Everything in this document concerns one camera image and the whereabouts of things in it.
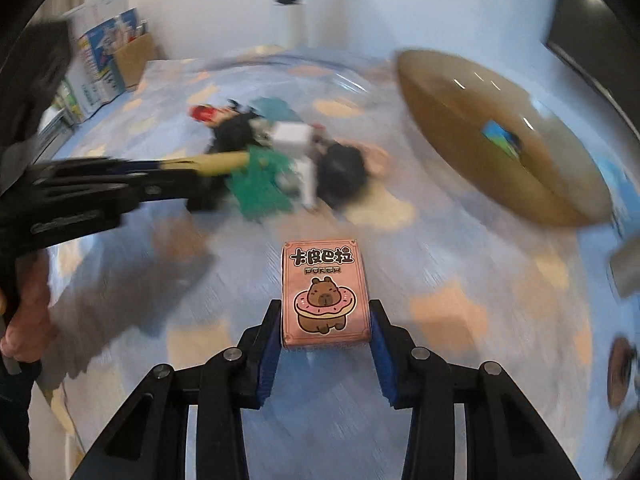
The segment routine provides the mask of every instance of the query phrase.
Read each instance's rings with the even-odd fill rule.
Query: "person's arm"
[[[49,317],[49,256],[38,254],[20,289],[20,306],[0,341],[0,351],[20,361],[22,372],[0,375],[0,431],[25,468],[29,467],[29,403],[33,383],[40,374],[39,359],[56,335]],[[4,312],[0,292],[0,312]]]

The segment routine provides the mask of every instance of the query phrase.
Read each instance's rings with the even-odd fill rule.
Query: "human hand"
[[[20,306],[0,341],[0,351],[17,361],[33,363],[42,357],[56,336],[56,327],[49,316],[49,254],[40,251],[35,263],[26,272],[20,288]],[[0,313],[4,313],[6,298],[0,292]]]

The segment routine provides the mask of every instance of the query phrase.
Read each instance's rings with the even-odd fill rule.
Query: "green object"
[[[267,148],[251,146],[249,164],[235,170],[226,180],[231,193],[238,199],[240,212],[248,220],[259,220],[276,211],[292,211],[288,197],[278,189],[276,176],[290,173],[289,157]]]

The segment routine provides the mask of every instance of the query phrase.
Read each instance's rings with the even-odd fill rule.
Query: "donut float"
[[[308,290],[304,290],[293,300],[293,306],[300,316],[310,317],[311,319],[331,319],[346,316],[356,307],[356,295],[346,286],[340,286],[338,289],[340,290],[341,299],[335,305],[315,306],[309,304],[306,300]]]

